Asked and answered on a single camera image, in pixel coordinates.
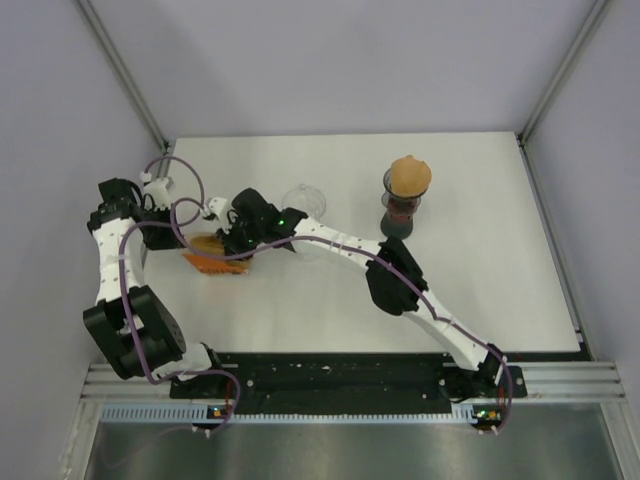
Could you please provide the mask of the orange coffee filter box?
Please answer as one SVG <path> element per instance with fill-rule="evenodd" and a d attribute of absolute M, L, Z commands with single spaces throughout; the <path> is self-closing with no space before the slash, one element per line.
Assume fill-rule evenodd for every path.
<path fill-rule="evenodd" d="M 197 271 L 206 275 L 223 275 L 223 274 L 246 274 L 252 262 L 250 260 L 216 260 L 212 258 L 195 255 L 192 253 L 184 253 L 183 257 Z"/>

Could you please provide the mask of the glass carafe with cork band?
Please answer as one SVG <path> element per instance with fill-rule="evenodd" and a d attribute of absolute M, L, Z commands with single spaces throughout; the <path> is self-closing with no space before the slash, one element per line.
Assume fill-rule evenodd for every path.
<path fill-rule="evenodd" d="M 311 185 L 299 184 L 284 194 L 281 208 L 300 210 L 309 218 L 320 222 L 326 211 L 326 199 L 319 189 Z"/>

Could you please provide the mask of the smoky transparent plastic coffee dripper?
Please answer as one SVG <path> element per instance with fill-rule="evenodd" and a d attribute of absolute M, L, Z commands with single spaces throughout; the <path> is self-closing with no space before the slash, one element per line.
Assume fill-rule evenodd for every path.
<path fill-rule="evenodd" d="M 392 168 L 389 168 L 383 176 L 382 204 L 388 210 L 413 212 L 420 205 L 430 183 L 431 174 L 421 180 L 409 179 L 404 176 L 400 181 L 394 181 Z"/>

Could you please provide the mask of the brown paper coffee filter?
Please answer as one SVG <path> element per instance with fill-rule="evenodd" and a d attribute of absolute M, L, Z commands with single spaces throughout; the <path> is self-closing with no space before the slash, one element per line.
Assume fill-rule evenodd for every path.
<path fill-rule="evenodd" d="M 416 159 L 412 155 L 407 155 L 395 160 L 391 164 L 391 168 L 394 181 L 400 181 L 404 176 L 407 176 L 409 179 L 421 180 L 425 179 L 428 174 L 431 174 L 432 180 L 432 171 L 429 165 L 422 160 Z"/>

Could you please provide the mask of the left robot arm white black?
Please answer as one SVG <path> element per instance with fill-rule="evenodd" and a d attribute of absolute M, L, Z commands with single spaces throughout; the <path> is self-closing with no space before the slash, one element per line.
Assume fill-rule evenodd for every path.
<path fill-rule="evenodd" d="M 120 378 L 192 377 L 203 395 L 216 396 L 227 382 L 216 353 L 186 341 L 145 282 L 143 254 L 176 249 L 178 241 L 169 230 L 173 181 L 143 174 L 142 182 L 138 187 L 113 178 L 99 184 L 102 201 L 87 228 L 99 250 L 100 284 L 95 305 L 83 312 L 84 326 Z"/>

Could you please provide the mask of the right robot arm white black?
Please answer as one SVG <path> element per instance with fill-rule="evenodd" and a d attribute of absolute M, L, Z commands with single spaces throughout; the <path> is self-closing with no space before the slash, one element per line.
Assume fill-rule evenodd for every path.
<path fill-rule="evenodd" d="M 390 236 L 375 241 L 340 232 L 302 210 L 277 209 L 253 188 L 232 200 L 211 198 L 205 211 L 220 222 L 216 235 L 230 257 L 282 247 L 354 267 L 363 273 L 375 306 L 391 316 L 408 318 L 435 339 L 465 372 L 474 393 L 490 395 L 503 381 L 513 385 L 506 356 L 470 332 L 437 299 L 402 240 Z"/>

